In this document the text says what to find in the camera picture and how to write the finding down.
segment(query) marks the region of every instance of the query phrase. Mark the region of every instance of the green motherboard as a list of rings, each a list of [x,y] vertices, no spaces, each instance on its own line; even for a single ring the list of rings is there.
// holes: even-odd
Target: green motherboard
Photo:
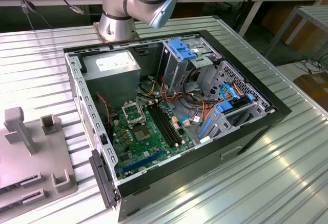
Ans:
[[[131,176],[194,147],[185,129],[172,121],[174,114],[165,101],[156,107],[142,105],[140,108],[146,121],[133,127],[129,127],[123,110],[110,115],[114,121],[113,147],[118,157],[115,166],[118,179]],[[126,113],[129,120],[140,117],[137,109],[129,109]],[[172,144],[172,137],[178,138],[179,143]]]

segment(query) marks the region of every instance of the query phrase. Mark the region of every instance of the ram slot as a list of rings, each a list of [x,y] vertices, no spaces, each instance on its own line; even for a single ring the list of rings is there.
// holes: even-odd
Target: ram slot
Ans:
[[[172,148],[175,146],[175,143],[179,144],[180,138],[176,134],[170,122],[166,119],[163,110],[158,106],[148,106],[147,109],[168,145]]]

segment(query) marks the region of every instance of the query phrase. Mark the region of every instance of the aluminum slotted table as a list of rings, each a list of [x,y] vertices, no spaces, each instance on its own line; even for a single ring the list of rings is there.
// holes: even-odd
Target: aluminum slotted table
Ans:
[[[327,112],[219,19],[173,19],[159,30],[136,27],[141,37],[208,30],[293,112],[249,151],[121,223],[327,223]],[[58,115],[78,183],[74,194],[8,223],[115,223],[88,161],[62,51],[99,42],[91,26],[0,34],[0,113],[21,106],[26,121]]]

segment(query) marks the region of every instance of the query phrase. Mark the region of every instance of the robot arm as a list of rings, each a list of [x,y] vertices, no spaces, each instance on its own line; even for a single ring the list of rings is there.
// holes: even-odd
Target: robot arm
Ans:
[[[136,37],[133,18],[161,28],[172,15],[175,0],[102,0],[99,33],[108,41]]]

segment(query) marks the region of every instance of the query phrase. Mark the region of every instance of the sticker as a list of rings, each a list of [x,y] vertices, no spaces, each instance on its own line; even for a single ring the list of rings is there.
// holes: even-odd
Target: sticker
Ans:
[[[324,83],[324,80],[321,77],[313,76],[312,78],[316,81],[316,83],[319,83],[319,84]]]
[[[202,138],[199,142],[200,143],[204,143],[204,142],[206,142],[206,141],[208,141],[208,140],[210,140],[211,138],[209,137],[209,136],[206,136],[205,138]]]
[[[195,116],[193,121],[197,123],[197,122],[199,122],[199,119],[200,119],[199,116]]]
[[[109,57],[99,58],[96,64],[101,72],[112,69],[124,68],[128,66],[135,66],[136,62],[132,60],[127,52],[120,52],[112,54]]]

